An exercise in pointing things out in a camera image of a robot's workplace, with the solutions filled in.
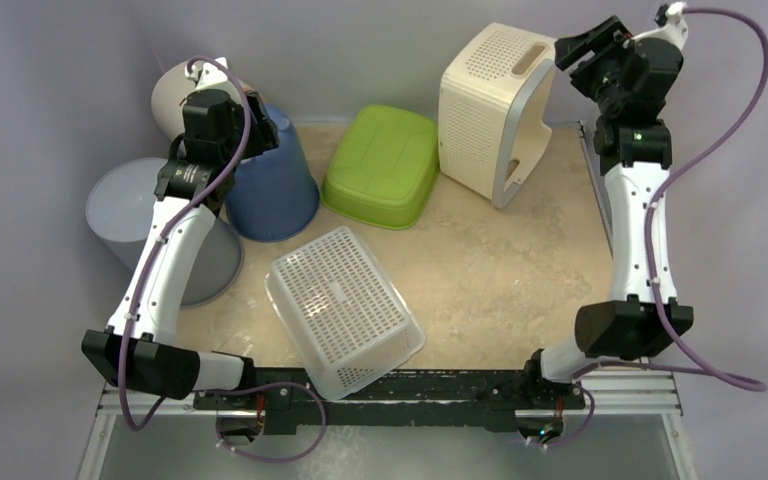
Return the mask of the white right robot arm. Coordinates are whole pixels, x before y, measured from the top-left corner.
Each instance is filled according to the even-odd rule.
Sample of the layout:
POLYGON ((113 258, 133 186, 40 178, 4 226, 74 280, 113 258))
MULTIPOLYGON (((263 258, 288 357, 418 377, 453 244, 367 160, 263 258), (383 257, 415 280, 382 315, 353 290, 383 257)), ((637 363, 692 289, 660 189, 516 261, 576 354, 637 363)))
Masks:
POLYGON ((607 300, 579 308, 572 336, 532 356, 521 392, 533 406, 548 405, 588 368, 660 354, 693 325, 669 265, 672 138, 659 117, 683 67, 684 6, 663 6, 644 33, 611 16, 554 43, 556 67, 599 110, 592 145, 610 203, 613 273, 607 300))

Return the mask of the cream perforated basket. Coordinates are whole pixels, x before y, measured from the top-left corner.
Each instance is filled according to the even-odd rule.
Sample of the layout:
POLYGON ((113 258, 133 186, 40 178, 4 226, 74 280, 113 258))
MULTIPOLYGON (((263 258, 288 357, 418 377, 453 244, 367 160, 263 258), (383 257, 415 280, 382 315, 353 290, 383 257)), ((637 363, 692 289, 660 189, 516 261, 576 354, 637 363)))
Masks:
POLYGON ((504 209, 543 157, 555 73, 552 37, 501 23, 481 30, 444 71, 441 171, 504 209))

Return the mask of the grey plastic bucket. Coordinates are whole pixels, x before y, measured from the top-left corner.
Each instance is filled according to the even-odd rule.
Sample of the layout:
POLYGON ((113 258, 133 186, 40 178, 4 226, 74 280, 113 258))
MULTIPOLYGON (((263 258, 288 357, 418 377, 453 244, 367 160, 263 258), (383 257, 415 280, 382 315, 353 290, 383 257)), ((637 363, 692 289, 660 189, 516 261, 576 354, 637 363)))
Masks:
MULTIPOLYGON (((124 163, 108 172, 87 200, 88 225, 131 273, 148 236, 157 174, 165 163, 157 157, 124 163)), ((243 263, 244 249, 235 230, 216 219, 199 250, 181 306, 196 307, 218 298, 237 280, 243 263)))

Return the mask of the green and white tray basket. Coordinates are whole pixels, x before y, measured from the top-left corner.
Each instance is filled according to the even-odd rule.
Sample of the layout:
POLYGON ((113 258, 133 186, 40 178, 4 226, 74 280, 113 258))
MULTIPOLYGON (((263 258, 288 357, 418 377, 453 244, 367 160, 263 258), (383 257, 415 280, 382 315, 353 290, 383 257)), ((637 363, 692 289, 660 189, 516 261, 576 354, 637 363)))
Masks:
POLYGON ((403 230, 421 217, 438 174, 434 120, 393 106, 368 105, 337 146, 321 199, 353 220, 403 230))

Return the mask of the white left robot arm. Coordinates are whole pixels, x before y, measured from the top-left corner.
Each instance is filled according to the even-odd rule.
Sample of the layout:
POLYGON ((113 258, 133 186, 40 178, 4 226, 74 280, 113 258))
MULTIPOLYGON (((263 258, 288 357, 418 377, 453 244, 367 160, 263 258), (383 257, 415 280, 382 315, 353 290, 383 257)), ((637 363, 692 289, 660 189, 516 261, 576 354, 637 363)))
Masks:
POLYGON ((232 408, 244 409, 258 395, 252 359, 177 347, 177 319, 237 165, 276 148, 277 128, 250 89, 239 100, 219 89, 193 92, 182 118, 184 131, 157 174, 153 216, 133 278, 105 329, 87 331, 81 350, 113 387, 177 400, 219 390, 232 408))

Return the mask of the blue plastic bucket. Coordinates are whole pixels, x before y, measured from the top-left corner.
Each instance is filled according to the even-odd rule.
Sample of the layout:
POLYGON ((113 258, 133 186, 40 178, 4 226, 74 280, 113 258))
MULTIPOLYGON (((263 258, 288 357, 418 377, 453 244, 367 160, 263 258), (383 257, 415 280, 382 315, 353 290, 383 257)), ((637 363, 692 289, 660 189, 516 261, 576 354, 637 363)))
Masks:
POLYGON ((312 222, 320 195, 292 121, 274 105, 268 104, 266 110, 276 125, 279 145, 237 168, 226 207, 239 235, 277 242, 312 222))

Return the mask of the white perforated basket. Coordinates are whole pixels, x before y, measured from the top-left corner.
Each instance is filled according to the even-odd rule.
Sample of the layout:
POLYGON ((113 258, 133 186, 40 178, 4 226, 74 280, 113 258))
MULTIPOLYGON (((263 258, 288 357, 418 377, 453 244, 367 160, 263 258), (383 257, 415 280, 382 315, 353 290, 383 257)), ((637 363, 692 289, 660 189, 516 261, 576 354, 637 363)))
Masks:
POLYGON ((361 391, 425 346, 413 311, 366 242, 346 226, 274 260, 264 286, 326 400, 361 391))

